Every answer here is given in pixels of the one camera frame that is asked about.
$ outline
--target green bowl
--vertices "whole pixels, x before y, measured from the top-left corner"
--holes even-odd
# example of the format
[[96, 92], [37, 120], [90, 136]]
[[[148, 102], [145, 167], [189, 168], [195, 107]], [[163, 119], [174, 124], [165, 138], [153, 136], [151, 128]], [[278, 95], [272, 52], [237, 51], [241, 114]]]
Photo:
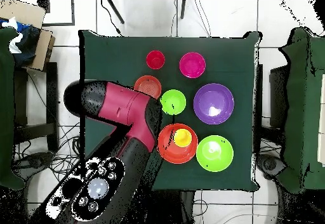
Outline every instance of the green bowl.
[[234, 150], [226, 138], [210, 135], [197, 146], [196, 158], [205, 170], [220, 172], [230, 166], [234, 158]]
[[178, 115], [181, 113], [186, 107], [186, 97], [177, 89], [170, 89], [165, 92], [160, 98], [162, 111], [164, 111], [167, 115]]

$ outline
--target dark green tablecloth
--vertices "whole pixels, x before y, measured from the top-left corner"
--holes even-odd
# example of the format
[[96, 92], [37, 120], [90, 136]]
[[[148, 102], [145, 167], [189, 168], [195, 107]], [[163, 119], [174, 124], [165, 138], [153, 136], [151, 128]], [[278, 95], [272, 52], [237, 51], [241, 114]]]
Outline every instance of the dark green tablecloth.
[[283, 154], [288, 167], [277, 179], [291, 193], [325, 189], [325, 168], [317, 162], [325, 39], [309, 32], [306, 28], [294, 28], [288, 44], [280, 48], [290, 67]]
[[[154, 189], [233, 189], [254, 191], [258, 187], [251, 179], [252, 110], [255, 76], [255, 44], [259, 33], [251, 32], [244, 38], [174, 38], [174, 37], [100, 37], [84, 31], [86, 79], [99, 79], [133, 86], [143, 75], [158, 78], [162, 93], [179, 89], [187, 99], [185, 110], [175, 117], [175, 122], [190, 126], [199, 141], [209, 135], [221, 135], [234, 148], [232, 164], [219, 173], [210, 173], [200, 167], [196, 157], [191, 161], [174, 165], [163, 162]], [[164, 53], [165, 64], [152, 70], [146, 64], [147, 54], [158, 49]], [[181, 57], [191, 51], [200, 53], [206, 60], [206, 71], [197, 79], [183, 76], [179, 70]], [[207, 83], [220, 83], [228, 87], [235, 100], [230, 118], [220, 125], [201, 122], [193, 111], [193, 99], [197, 90]], [[162, 128], [172, 123], [166, 114]], [[102, 122], [86, 120], [86, 155], [113, 127]], [[159, 158], [156, 149], [150, 161]]]
[[25, 183], [13, 174], [11, 162], [13, 159], [14, 133], [14, 99], [13, 71], [15, 61], [9, 52], [9, 42], [17, 36], [12, 28], [0, 30], [0, 186], [21, 190]]

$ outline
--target purple bowl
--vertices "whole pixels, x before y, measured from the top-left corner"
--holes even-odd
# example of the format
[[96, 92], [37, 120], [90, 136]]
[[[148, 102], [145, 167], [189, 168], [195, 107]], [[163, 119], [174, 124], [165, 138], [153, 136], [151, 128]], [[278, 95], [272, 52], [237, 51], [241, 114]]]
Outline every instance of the purple bowl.
[[211, 83], [201, 87], [194, 97], [194, 112], [206, 124], [225, 122], [234, 109], [234, 97], [227, 87]]

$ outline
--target white tile floor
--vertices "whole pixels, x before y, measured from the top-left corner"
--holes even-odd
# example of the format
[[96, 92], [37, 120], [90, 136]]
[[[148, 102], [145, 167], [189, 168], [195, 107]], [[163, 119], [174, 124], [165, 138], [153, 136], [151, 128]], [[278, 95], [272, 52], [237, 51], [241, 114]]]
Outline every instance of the white tile floor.
[[[174, 0], [113, 0], [125, 24], [121, 25], [108, 2], [103, 0], [112, 15], [112, 20], [124, 36], [170, 36], [171, 22], [175, 14]], [[179, 16], [182, 0], [178, 0]], [[178, 18], [179, 37], [207, 36], [198, 14], [196, 3], [199, 0], [187, 0], [185, 17]], [[100, 0], [74, 0], [75, 26], [46, 27], [56, 37], [51, 56], [52, 62], [58, 63], [60, 124], [65, 131], [78, 122], [78, 118], [70, 114], [63, 104], [63, 92], [72, 81], [79, 79], [79, 29], [88, 29], [104, 36], [118, 36], [112, 26], [109, 14], [101, 7]], [[260, 43], [260, 63], [263, 64], [263, 116], [270, 116], [270, 70], [287, 64], [285, 57], [277, 49], [284, 46], [291, 29], [307, 26], [316, 34], [323, 34], [324, 29], [317, 19], [314, 9], [308, 0], [201, 0], [202, 7], [209, 19], [211, 35], [218, 37], [242, 37], [247, 31], [259, 30], [263, 34]], [[176, 36], [176, 20], [174, 20], [173, 36]], [[30, 72], [37, 87], [46, 99], [45, 74]], [[29, 82], [28, 90], [29, 124], [45, 122], [45, 107], [40, 101], [33, 85]], [[78, 135], [79, 128], [74, 129], [68, 137]], [[27, 152], [46, 151], [45, 138], [32, 141]], [[63, 154], [69, 148], [62, 149]], [[260, 189], [254, 193], [241, 191], [204, 191], [202, 198], [208, 203], [203, 215], [195, 216], [196, 224], [274, 224], [277, 214], [277, 190], [274, 182], [266, 180], [256, 170], [256, 181]], [[45, 170], [32, 179], [28, 201], [30, 210], [37, 206], [55, 187], [57, 181], [51, 171]], [[196, 199], [201, 198], [197, 191]], [[201, 205], [194, 205], [194, 214], [200, 214]]]

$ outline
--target cardboard box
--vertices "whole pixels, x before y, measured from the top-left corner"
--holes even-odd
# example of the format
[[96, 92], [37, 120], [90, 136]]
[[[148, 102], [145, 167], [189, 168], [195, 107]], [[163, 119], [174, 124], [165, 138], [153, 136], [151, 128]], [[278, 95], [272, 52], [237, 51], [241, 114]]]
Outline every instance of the cardboard box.
[[[0, 18], [10, 19], [16, 17], [16, 21], [31, 24], [41, 29], [45, 10], [33, 4], [20, 2], [19, 0], [0, 0]], [[52, 48], [55, 42], [52, 32], [41, 29], [36, 47], [36, 56], [30, 65], [24, 65], [26, 69], [46, 70], [45, 65], [50, 60]]]

